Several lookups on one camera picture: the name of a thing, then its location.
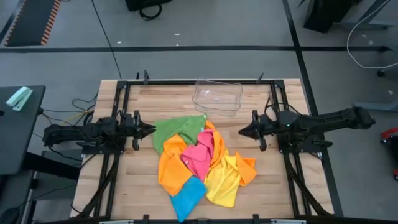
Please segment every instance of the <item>white cable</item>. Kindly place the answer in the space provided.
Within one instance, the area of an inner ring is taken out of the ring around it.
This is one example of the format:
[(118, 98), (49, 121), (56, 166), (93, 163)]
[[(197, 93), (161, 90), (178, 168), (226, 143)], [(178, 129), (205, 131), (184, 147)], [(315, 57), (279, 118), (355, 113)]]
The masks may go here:
[(389, 1), (385, 1), (385, 2), (384, 2), (383, 4), (381, 4), (375, 11), (373, 11), (373, 12), (370, 13), (368, 16), (366, 16), (366, 17), (363, 18), (361, 21), (359, 21), (359, 22), (354, 26), (354, 28), (351, 30), (351, 32), (348, 34), (348, 38), (347, 38), (347, 52), (348, 52), (349, 56), (351, 56), (351, 58), (354, 60), (354, 62), (355, 62), (357, 65), (359, 65), (360, 67), (362, 67), (362, 68), (369, 68), (369, 69), (385, 69), (385, 68), (390, 68), (390, 67), (393, 67), (393, 66), (398, 65), (398, 62), (397, 62), (397, 63), (393, 63), (392, 65), (387, 65), (387, 66), (384, 66), (384, 67), (367, 67), (367, 66), (363, 66), (363, 65), (361, 65), (361, 64), (354, 58), (354, 56), (351, 54), (351, 52), (349, 51), (349, 48), (348, 48), (349, 38), (351, 37), (351, 34), (354, 32), (355, 28), (356, 28), (358, 25), (360, 25), (360, 23), (362, 23), (363, 21), (365, 21), (367, 18), (371, 17), (371, 15), (375, 14), (381, 7), (383, 7), (383, 6), (384, 6), (385, 4), (387, 4), (388, 2), (389, 2)]

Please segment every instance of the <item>black cable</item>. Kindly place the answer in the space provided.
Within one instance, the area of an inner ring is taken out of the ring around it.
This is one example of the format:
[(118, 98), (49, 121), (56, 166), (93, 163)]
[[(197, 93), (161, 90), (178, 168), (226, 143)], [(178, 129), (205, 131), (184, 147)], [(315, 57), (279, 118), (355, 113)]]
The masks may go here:
[(45, 119), (47, 119), (47, 120), (50, 122), (50, 124), (52, 124), (52, 122), (51, 122), (51, 120), (50, 120), (49, 117), (47, 117), (46, 115), (43, 115), (43, 117), (44, 117)]
[[(267, 111), (268, 108), (273, 107), (275, 104), (271, 104), (271, 105), (267, 105), (266, 108), (264, 109), (264, 113), (265, 111)], [(296, 113), (298, 113), (299, 115), (302, 115), (298, 110), (296, 110), (292, 105), (287, 105), (289, 106), (289, 108), (292, 108)]]
[(81, 102), (84, 102), (84, 103), (91, 103), (92, 101), (94, 101), (94, 105), (95, 105), (97, 96), (98, 96), (98, 91), (97, 91), (97, 93), (95, 94), (95, 96), (91, 100), (83, 100), (83, 99), (75, 98), (75, 99), (72, 100), (72, 106), (74, 106), (75, 108), (78, 108), (78, 109), (80, 109), (82, 111), (86, 111), (84, 108), (82, 108), (80, 106), (77, 106), (75, 104), (75, 102), (76, 101), (81, 101)]
[(49, 191), (49, 192), (47, 192), (47, 193), (41, 194), (41, 195), (36, 196), (36, 197), (34, 197), (34, 198), (32, 198), (32, 199), (26, 201), (26, 202), (23, 202), (22, 204), (18, 205), (16, 208), (19, 208), (19, 207), (21, 207), (21, 206), (23, 206), (23, 205), (25, 205), (25, 204), (27, 204), (27, 203), (29, 203), (29, 202), (35, 200), (35, 199), (38, 199), (39, 197), (43, 197), (43, 196), (45, 196), (45, 195), (51, 194), (51, 193), (56, 192), (56, 191), (59, 191), (59, 190), (65, 190), (65, 189), (68, 189), (68, 188), (70, 188), (70, 187), (74, 187), (74, 186), (76, 186), (76, 185), (77, 185), (77, 184), (73, 184), (73, 185), (69, 185), (68, 187), (62, 187), (62, 188), (60, 188), (60, 189), (51, 190), (51, 191)]
[(120, 68), (119, 68), (119, 65), (118, 65), (118, 61), (116, 60), (116, 57), (114, 56), (112, 44), (111, 44), (111, 42), (110, 42), (109, 39), (108, 39), (108, 35), (106, 35), (105, 29), (104, 29), (104, 25), (102, 25), (102, 22), (101, 22), (101, 19), (100, 19), (100, 15), (98, 14), (97, 8), (95, 7), (95, 4), (94, 4), (94, 0), (91, 0), (91, 3), (93, 4), (94, 10), (95, 10), (95, 14), (97, 15), (99, 24), (101, 24), (102, 31), (104, 32), (104, 35), (105, 35), (105, 37), (106, 37), (106, 40), (108, 41), (108, 44), (109, 44), (109, 48), (111, 49), (112, 56), (113, 56), (114, 62), (115, 62), (115, 64), (116, 64), (116, 68), (118, 68), (119, 78), (122, 79), (122, 75), (121, 75), (121, 72), (120, 72)]
[(95, 107), (95, 104), (89, 106), (89, 107), (87, 108), (87, 111), (89, 111), (89, 110), (92, 109), (93, 107)]
[[(92, 158), (94, 158), (96, 156), (96, 154), (93, 154), (90, 158), (88, 158), (82, 165), (81, 165), (81, 167), (80, 167), (80, 170), (87, 164), (87, 162), (88, 161), (90, 161)], [(73, 207), (73, 202), (70, 204), (70, 208), (72, 209), (72, 210), (74, 210), (75, 212), (77, 212), (77, 213), (81, 213), (81, 211), (79, 211), (79, 210), (77, 210), (75, 207)]]
[(317, 154), (315, 154), (315, 153), (313, 153), (313, 152), (310, 152), (310, 155), (313, 156), (313, 157), (316, 157), (316, 158), (318, 158), (318, 159), (320, 159), (320, 160), (322, 160), (321, 157), (319, 157)]
[(77, 213), (79, 213), (79, 214), (81, 213), (81, 211), (75, 209), (75, 207), (73, 206), (73, 202), (70, 204), (70, 207), (71, 207), (71, 209), (72, 209), (73, 211), (75, 211), (75, 212), (77, 212)]
[(83, 125), (84, 125), (84, 126), (86, 126), (87, 124), (90, 123), (89, 120), (90, 120), (90, 118), (91, 118), (91, 119), (93, 118), (93, 114), (94, 114), (94, 111), (89, 112), (89, 113), (85, 116), (85, 119), (83, 120)]
[(75, 122), (74, 126), (76, 126), (84, 117), (86, 114), (82, 114), (82, 116)]
[(61, 121), (61, 122), (64, 122), (64, 123), (66, 123), (66, 124), (69, 124), (70, 126), (73, 126), (73, 124), (71, 124), (71, 123), (69, 123), (69, 122), (67, 122), (67, 121), (64, 121), (64, 120), (61, 120), (61, 119), (57, 119), (57, 118), (52, 118), (52, 117), (49, 117), (47, 114), (45, 114), (45, 113), (42, 113), (42, 115), (43, 116), (45, 116), (47, 119), (52, 119), (52, 120), (54, 120), (54, 121)]
[(51, 151), (57, 153), (58, 155), (60, 155), (60, 156), (62, 156), (62, 157), (64, 157), (64, 158), (66, 158), (66, 159), (73, 159), (74, 161), (80, 161), (80, 162), (81, 162), (81, 160), (79, 160), (79, 159), (75, 159), (75, 158), (72, 158), (72, 157), (69, 157), (69, 156), (64, 156), (61, 152), (55, 151), (55, 150), (52, 149), (50, 146), (47, 146), (47, 147), (48, 147)]
[(39, 137), (39, 138), (41, 138), (41, 139), (43, 139), (43, 136), (39, 136), (38, 134), (36, 134), (36, 133), (32, 133), (33, 135), (36, 135), (37, 137)]
[(48, 110), (48, 109), (43, 109), (44, 111), (49, 111), (49, 112), (56, 112), (56, 113), (81, 113), (81, 111), (58, 111), (58, 110)]
[(162, 13), (162, 5), (158, 5), (158, 7), (159, 7), (159, 10), (157, 11), (157, 13), (155, 14), (155, 15), (153, 15), (153, 16), (148, 16), (147, 14), (145, 14), (142, 10), (143, 9), (140, 9), (139, 10), (139, 15), (141, 16), (141, 18), (143, 19), (143, 20), (146, 20), (146, 21), (151, 21), (151, 20), (153, 20), (153, 19), (156, 19), (158, 16), (160, 16), (160, 14)]
[(268, 99), (267, 99), (267, 103), (266, 103), (266, 107), (264, 108), (264, 113), (267, 113), (267, 108), (268, 108), (268, 103), (271, 100), (271, 93), (268, 93)]

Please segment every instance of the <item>black table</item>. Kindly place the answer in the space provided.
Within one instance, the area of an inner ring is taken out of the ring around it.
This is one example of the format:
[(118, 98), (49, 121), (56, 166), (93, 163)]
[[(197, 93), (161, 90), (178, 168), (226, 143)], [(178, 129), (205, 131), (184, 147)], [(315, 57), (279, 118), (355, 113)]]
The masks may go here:
[(14, 111), (6, 101), (21, 86), (0, 88), (0, 215), (8, 208), (26, 202), (34, 189), (34, 171), (78, 180), (79, 168), (27, 152), (41, 104), (45, 86), (27, 86), (33, 90), (21, 111)]
[(4, 111), (0, 116), (0, 176), (14, 175), (24, 169), (77, 180), (78, 168), (27, 152), (37, 116), (42, 112), (45, 91), (45, 86), (28, 87), (33, 93), (21, 111), (6, 105), (21, 86), (0, 88), (0, 110)]

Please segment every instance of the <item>blue towel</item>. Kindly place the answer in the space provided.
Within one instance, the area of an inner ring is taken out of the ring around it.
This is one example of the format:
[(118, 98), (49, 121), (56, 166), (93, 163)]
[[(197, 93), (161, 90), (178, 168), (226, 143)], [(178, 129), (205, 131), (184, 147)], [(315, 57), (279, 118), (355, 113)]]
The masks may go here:
[(206, 187), (203, 182), (191, 176), (176, 196), (170, 196), (179, 222), (183, 222), (189, 216), (205, 194)]

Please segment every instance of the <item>cloth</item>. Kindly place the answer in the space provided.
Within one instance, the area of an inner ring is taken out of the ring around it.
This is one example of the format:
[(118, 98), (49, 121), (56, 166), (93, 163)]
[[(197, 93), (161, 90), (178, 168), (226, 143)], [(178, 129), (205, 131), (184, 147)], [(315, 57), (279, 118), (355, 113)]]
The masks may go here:
[(239, 186), (246, 186), (257, 175), (256, 160), (242, 158), (238, 152), (230, 156), (221, 134), (210, 121), (206, 129), (213, 130), (214, 153), (205, 179), (206, 197), (216, 205), (233, 207)]
[(163, 144), (164, 150), (159, 161), (159, 184), (171, 195), (177, 195), (192, 172), (181, 161), (180, 156), (187, 148), (185, 141), (175, 134)]
[(181, 160), (193, 175), (204, 182), (213, 157), (213, 130), (209, 129), (198, 134), (197, 141), (196, 146), (188, 146), (182, 152)]
[(178, 134), (187, 145), (197, 143), (197, 135), (205, 127), (206, 115), (185, 116), (182, 118), (155, 121), (154, 147), (159, 154), (164, 150), (164, 142)]
[(183, 222), (188, 217), (205, 193), (206, 187), (202, 181), (192, 176), (176, 196), (170, 196), (179, 222)]

